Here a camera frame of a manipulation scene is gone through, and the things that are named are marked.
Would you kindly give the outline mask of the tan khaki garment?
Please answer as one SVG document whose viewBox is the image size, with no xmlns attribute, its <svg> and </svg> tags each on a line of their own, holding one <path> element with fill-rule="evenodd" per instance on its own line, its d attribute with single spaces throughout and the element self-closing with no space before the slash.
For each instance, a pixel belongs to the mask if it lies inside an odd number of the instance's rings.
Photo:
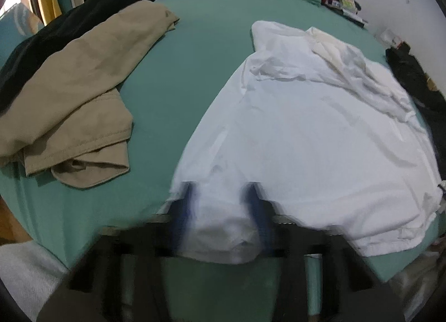
<svg viewBox="0 0 446 322">
<path fill-rule="evenodd" d="M 142 0 L 52 54 L 1 115 L 1 165 L 80 189 L 127 173 L 133 118 L 118 86 L 176 22 Z"/>
</svg>

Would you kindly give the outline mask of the snack bag and books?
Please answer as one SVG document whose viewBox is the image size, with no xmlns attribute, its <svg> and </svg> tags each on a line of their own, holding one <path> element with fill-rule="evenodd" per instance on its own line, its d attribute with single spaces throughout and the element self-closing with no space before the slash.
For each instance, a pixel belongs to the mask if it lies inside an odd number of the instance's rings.
<svg viewBox="0 0 446 322">
<path fill-rule="evenodd" d="M 361 28 L 364 28 L 368 24 L 359 15 L 362 7 L 356 0 L 325 0 L 324 5 Z"/>
</svg>

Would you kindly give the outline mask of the blue cartoon tablecloth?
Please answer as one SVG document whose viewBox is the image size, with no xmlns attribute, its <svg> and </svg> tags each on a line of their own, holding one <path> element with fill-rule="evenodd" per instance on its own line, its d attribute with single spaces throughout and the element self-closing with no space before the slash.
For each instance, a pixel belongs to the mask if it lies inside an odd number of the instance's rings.
<svg viewBox="0 0 446 322">
<path fill-rule="evenodd" d="M 0 67 L 3 67 L 14 49 L 44 27 L 44 23 L 22 3 L 13 5 L 1 16 Z"/>
</svg>

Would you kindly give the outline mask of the black clothes pile right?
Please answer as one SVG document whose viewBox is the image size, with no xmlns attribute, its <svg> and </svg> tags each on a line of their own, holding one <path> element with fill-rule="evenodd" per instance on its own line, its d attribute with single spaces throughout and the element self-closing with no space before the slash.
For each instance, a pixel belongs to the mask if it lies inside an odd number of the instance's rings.
<svg viewBox="0 0 446 322">
<path fill-rule="evenodd" d="M 411 95 L 418 111 L 431 131 L 435 155 L 440 169 L 445 168 L 445 98 L 430 90 L 428 78 L 417 59 L 400 49 L 386 49 L 386 60 L 394 77 Z"/>
</svg>

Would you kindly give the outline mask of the green bed sheet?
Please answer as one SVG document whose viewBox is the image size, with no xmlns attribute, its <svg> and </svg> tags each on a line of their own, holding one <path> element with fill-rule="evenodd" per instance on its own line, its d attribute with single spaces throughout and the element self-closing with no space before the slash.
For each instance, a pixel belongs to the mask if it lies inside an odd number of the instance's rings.
<svg viewBox="0 0 446 322">
<path fill-rule="evenodd" d="M 87 190 L 67 187 L 51 172 L 26 177 L 20 163 L 1 169 L 1 196 L 36 243 L 66 267 L 96 231 L 156 212 L 169 195 L 181 153 L 208 106 L 253 53 L 256 20 L 307 30 L 317 27 L 386 66 L 385 50 L 366 30 L 303 0 L 158 0 L 179 16 L 122 84 L 134 118 L 130 171 Z M 274 260 L 248 265 L 167 262 L 169 302 L 180 321 L 269 321 Z"/>
</svg>

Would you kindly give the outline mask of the white garment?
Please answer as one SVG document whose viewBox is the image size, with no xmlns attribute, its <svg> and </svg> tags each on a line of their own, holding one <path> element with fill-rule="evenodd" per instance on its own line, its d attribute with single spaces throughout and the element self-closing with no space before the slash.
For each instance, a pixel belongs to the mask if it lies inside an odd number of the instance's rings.
<svg viewBox="0 0 446 322">
<path fill-rule="evenodd" d="M 180 254 L 240 264 L 260 253 L 244 201 L 306 227 L 338 227 L 364 256 L 418 246 L 442 203 L 434 149 L 408 93 L 355 46 L 259 20 L 240 64 L 190 137 L 171 194 L 194 185 Z"/>
</svg>

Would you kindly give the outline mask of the black garment left side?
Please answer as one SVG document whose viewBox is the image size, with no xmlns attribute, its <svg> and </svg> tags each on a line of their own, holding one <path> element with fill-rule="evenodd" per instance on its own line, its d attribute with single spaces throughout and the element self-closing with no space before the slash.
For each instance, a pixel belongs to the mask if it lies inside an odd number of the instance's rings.
<svg viewBox="0 0 446 322">
<path fill-rule="evenodd" d="M 139 1 L 141 0 L 87 0 L 22 41 L 1 68 L 1 110 L 10 106 L 48 57 L 112 15 Z"/>
</svg>

